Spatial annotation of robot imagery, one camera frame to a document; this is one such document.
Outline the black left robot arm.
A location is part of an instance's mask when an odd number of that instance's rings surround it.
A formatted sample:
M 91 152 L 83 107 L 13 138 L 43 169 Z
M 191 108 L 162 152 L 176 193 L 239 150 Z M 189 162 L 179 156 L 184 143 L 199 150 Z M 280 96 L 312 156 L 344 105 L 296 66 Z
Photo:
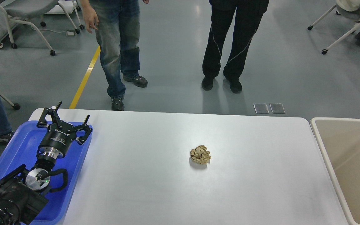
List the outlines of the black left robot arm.
M 0 157 L 0 225 L 53 225 L 67 209 L 93 129 L 89 115 L 61 120 L 60 105 L 22 124 Z

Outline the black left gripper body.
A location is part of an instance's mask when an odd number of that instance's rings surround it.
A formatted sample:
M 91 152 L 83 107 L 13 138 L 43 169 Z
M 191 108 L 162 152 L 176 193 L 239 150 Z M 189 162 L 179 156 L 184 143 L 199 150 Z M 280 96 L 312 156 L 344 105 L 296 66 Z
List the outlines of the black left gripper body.
M 54 158 L 64 158 L 74 139 L 74 133 L 69 133 L 72 130 L 73 124 L 62 122 L 62 129 L 56 123 L 47 126 L 47 133 L 38 146 L 40 153 L 50 152 Z

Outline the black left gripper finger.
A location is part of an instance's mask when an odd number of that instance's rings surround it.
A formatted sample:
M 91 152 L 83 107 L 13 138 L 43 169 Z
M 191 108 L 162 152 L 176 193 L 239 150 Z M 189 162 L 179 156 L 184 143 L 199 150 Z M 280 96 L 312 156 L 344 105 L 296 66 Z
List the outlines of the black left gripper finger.
M 76 141 L 79 145 L 83 145 L 88 137 L 91 135 L 93 129 L 89 126 L 88 120 L 90 115 L 88 114 L 84 120 L 84 122 L 80 125 L 74 126 L 71 128 L 71 141 Z M 84 132 L 82 136 L 78 136 L 78 132 Z
M 62 129 L 63 127 L 63 123 L 60 120 L 60 117 L 58 115 L 58 109 L 60 108 L 62 104 L 62 101 L 59 101 L 59 103 L 57 104 L 57 106 L 55 108 L 44 108 L 43 112 L 41 113 L 41 116 L 38 120 L 38 123 L 36 124 L 37 128 L 47 128 L 47 121 L 46 121 L 46 117 L 48 115 L 50 115 L 51 119 L 52 119 L 52 123 L 53 124 L 57 124 L 59 129 Z

